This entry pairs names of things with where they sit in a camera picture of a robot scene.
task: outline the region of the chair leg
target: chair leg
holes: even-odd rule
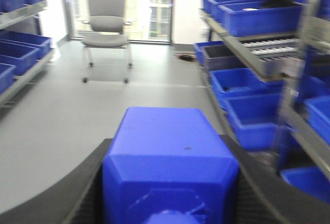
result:
[[[93,67],[94,66],[94,62],[93,62],[93,58],[92,58],[91,48],[89,48],[89,47],[85,47],[85,48],[86,48],[86,51],[87,51],[87,54],[88,54],[88,65],[90,67]]]
[[[126,53],[127,53],[127,66],[129,68],[133,67],[133,60],[132,60],[132,49],[130,43],[126,46]]]

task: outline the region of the metal shelf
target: metal shelf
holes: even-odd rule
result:
[[[236,136],[227,120],[226,112],[219,106],[219,103],[210,87],[210,84],[208,81],[208,75],[204,72],[203,67],[200,67],[200,76],[201,76],[203,85],[206,87],[207,95],[211,101],[211,104],[212,104],[215,114],[221,124],[221,127],[223,128],[225,134],[228,135],[231,139],[233,139],[236,142],[237,141]]]
[[[8,26],[30,18],[38,12],[42,11],[45,7],[47,7],[47,1],[43,0],[32,5],[26,5],[25,7],[14,10],[12,12],[0,14],[0,29],[4,29]]]
[[[242,45],[244,41],[253,41],[253,40],[265,40],[270,38],[280,38],[280,37],[288,37],[293,36],[295,33],[272,33],[261,36],[250,36],[250,37],[233,37],[231,36],[226,29],[224,29],[220,23],[215,21],[210,15],[201,10],[202,19],[210,26],[210,28],[216,32],[221,39],[224,41],[226,46],[235,54],[237,58],[244,63],[245,66],[249,67],[254,71],[256,76],[262,81],[274,81],[281,80],[282,76],[280,73],[268,75],[267,70],[265,69],[265,63],[260,60],[260,58],[254,54],[252,54],[248,48]]]
[[[330,146],[295,110],[288,109],[286,118],[289,125],[294,129],[292,133],[294,138],[330,179]]]
[[[306,31],[302,34],[304,42],[320,50],[330,50],[330,22],[309,17]]]
[[[10,86],[5,92],[0,94],[0,108],[5,105],[16,93],[18,93],[28,82],[30,82],[42,68],[50,61],[54,55],[52,49],[45,57],[38,60],[37,63],[30,68],[23,76],[19,76],[15,83]]]

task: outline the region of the gray floor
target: gray floor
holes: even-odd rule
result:
[[[165,45],[132,50],[125,85],[124,50],[94,49],[96,65],[87,68],[80,43],[68,42],[62,57],[0,110],[0,213],[56,183],[113,137],[130,106],[200,108],[222,133],[197,63],[178,60]]]

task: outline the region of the chair seat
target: chair seat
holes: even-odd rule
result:
[[[127,45],[128,39],[125,35],[103,35],[91,33],[85,35],[82,43],[87,47],[114,48]]]

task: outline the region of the shelf rack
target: shelf rack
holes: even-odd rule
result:
[[[47,1],[26,5],[23,8],[12,12],[0,14],[0,29],[4,29],[18,22],[28,19],[47,7]],[[52,49],[46,56],[38,60],[23,76],[17,76],[16,81],[5,92],[0,94],[0,108],[3,107],[16,93],[18,93],[28,82],[41,72],[43,67],[50,61],[54,55]]]
[[[283,92],[282,103],[278,112],[278,124],[288,124],[292,127],[292,135],[299,142],[306,153],[309,154],[315,164],[323,171],[324,175],[330,179],[330,146],[314,131],[314,129],[309,125],[305,118],[293,107],[295,98],[299,93],[298,87],[300,80],[303,76],[303,73],[305,72],[305,67],[308,67],[308,63],[306,63],[306,55],[309,46],[326,51],[328,53],[330,52],[330,22],[315,17],[319,4],[320,0],[309,0],[309,5],[307,5],[307,8],[302,15],[300,26],[301,29],[299,34],[276,33],[255,37],[238,38],[231,36],[221,26],[221,24],[216,22],[203,10],[201,10],[201,18],[209,25],[213,32],[218,34],[218,36],[224,41],[226,46],[234,53],[234,55],[238,57],[245,66],[249,67],[260,80],[285,80],[286,87]],[[286,65],[288,68],[290,68],[289,71],[292,70],[292,74],[265,76],[258,57],[252,54],[247,48],[245,48],[242,42],[249,40],[271,39],[282,36],[298,36],[300,38],[298,46],[299,49],[295,55],[296,62],[292,61]],[[330,74],[330,62],[315,63],[313,64],[313,67],[315,66],[323,68],[322,72],[328,71]],[[220,108],[212,92],[212,89],[209,86],[208,76],[203,76],[203,72],[201,74],[204,85],[208,87],[208,95],[219,118],[219,121],[223,125],[224,131],[230,137],[236,140],[235,134],[233,133],[226,118],[225,111]]]
[[[271,33],[267,35],[239,38],[231,36],[228,31],[221,26],[220,23],[215,21],[209,14],[207,14],[203,10],[201,10],[201,18],[209,25],[212,31],[216,32],[219,35],[219,37],[223,40],[226,46],[235,54],[235,56],[239,58],[246,67],[250,68],[260,80],[274,81],[282,79],[282,76],[280,74],[270,76],[266,75],[264,71],[265,66],[263,62],[256,55],[252,54],[249,49],[247,49],[242,44],[242,42],[295,36],[295,32]]]

